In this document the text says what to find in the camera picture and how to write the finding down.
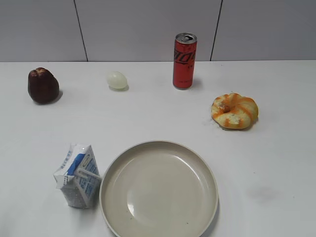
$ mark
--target plate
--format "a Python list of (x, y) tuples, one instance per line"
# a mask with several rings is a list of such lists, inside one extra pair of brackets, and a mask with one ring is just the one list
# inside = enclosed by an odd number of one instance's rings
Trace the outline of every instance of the plate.
[(198, 237), (218, 205), (212, 171), (192, 150), (167, 141), (123, 152), (100, 188), (106, 223), (118, 237)]

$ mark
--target brown fruit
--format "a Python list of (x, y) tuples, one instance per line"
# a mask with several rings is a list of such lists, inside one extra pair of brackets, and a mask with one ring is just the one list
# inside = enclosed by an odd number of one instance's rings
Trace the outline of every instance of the brown fruit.
[(58, 97), (59, 84), (49, 70), (36, 68), (29, 73), (28, 92), (35, 102), (46, 104)]

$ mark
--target bread bun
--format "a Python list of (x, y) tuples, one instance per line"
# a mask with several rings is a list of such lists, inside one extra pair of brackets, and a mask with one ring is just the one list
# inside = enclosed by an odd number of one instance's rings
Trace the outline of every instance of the bread bun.
[(258, 106), (253, 99), (236, 93), (217, 97), (211, 108), (212, 118), (222, 127), (244, 129), (258, 117)]

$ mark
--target blue milk carton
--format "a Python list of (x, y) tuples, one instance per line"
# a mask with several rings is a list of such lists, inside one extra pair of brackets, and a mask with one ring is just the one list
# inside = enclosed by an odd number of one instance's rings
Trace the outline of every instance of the blue milk carton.
[(91, 208), (101, 177), (90, 145), (71, 144), (63, 164), (54, 173), (58, 189), (69, 206)]

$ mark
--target can lid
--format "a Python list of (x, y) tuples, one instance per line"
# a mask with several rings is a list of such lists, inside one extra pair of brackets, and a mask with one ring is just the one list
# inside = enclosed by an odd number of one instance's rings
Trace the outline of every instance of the can lid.
[(176, 41), (184, 44), (195, 43), (197, 40), (197, 37), (191, 33), (181, 33), (176, 36)]

